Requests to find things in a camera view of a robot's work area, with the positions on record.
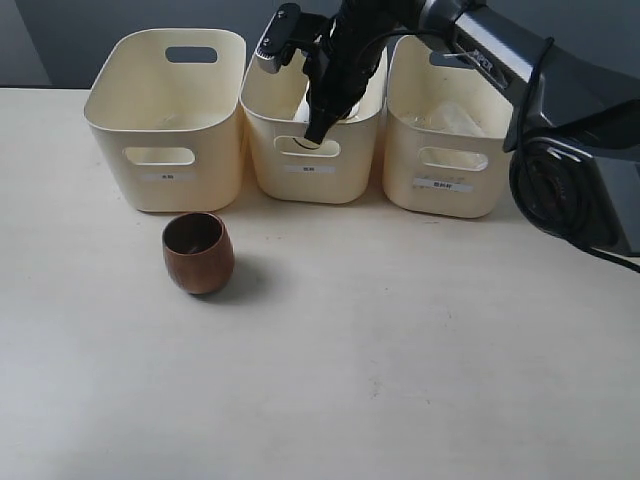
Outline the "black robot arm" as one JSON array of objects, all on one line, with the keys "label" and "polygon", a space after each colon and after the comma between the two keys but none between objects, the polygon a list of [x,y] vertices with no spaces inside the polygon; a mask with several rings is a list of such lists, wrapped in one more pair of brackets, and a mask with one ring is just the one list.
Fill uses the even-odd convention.
[{"label": "black robot arm", "polygon": [[311,74],[305,138],[361,99],[388,40],[416,36],[474,67],[513,108],[514,201],[539,230],[607,258],[639,253],[639,82],[580,60],[483,1],[346,1]]}]

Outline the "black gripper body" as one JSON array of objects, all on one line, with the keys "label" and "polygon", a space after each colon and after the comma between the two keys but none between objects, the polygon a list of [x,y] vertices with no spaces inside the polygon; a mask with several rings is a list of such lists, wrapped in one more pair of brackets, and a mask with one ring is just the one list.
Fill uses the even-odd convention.
[{"label": "black gripper body", "polygon": [[320,37],[309,76],[311,120],[343,120],[364,96],[386,48],[386,14],[336,14]]}]

